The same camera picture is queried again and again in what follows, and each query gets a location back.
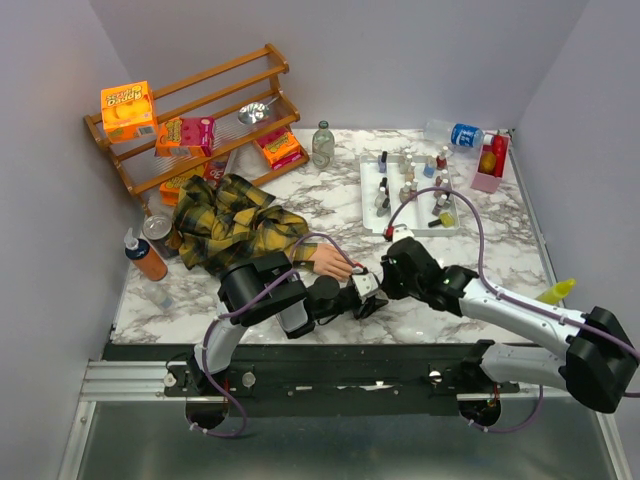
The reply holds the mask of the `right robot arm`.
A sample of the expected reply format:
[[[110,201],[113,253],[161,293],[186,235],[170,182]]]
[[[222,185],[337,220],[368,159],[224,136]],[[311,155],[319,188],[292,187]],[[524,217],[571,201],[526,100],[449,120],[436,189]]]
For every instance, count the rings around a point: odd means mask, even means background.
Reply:
[[[461,365],[467,389],[480,392],[494,381],[546,385],[601,413],[615,412],[626,396],[639,353],[610,311],[554,307],[500,288],[465,267],[441,267],[413,238],[393,243],[381,266],[381,289],[388,298],[411,297],[435,311],[490,323],[534,343],[522,349],[490,344],[481,357]]]

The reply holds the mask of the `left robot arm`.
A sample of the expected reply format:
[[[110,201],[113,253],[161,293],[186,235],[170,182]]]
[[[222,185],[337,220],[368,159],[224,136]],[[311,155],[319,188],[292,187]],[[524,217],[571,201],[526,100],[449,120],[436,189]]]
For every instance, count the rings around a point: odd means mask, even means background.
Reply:
[[[286,336],[296,339],[312,332],[322,319],[346,312],[363,319],[388,304],[376,275],[366,269],[359,269],[345,286],[326,275],[307,286],[282,252],[237,263],[219,279],[218,317],[195,346],[195,363],[187,373],[188,384],[201,395],[220,387],[222,371],[254,325],[274,317]]]

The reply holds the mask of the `yellow object behind arm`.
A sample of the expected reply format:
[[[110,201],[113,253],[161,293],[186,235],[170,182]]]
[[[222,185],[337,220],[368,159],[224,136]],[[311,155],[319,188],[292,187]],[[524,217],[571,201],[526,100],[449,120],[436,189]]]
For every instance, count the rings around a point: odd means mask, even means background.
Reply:
[[[556,305],[563,301],[575,288],[577,281],[569,278],[555,283],[536,297],[536,300],[548,305]]]

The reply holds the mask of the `yellow plaid shirt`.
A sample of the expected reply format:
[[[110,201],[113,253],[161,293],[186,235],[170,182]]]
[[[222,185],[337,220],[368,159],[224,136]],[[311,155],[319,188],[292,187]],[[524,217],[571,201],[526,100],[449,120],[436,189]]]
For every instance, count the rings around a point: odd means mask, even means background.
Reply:
[[[279,251],[305,262],[317,250],[315,242],[299,241],[310,232],[303,217],[236,174],[223,176],[216,187],[197,175],[189,178],[180,188],[172,222],[185,267],[212,275]]]

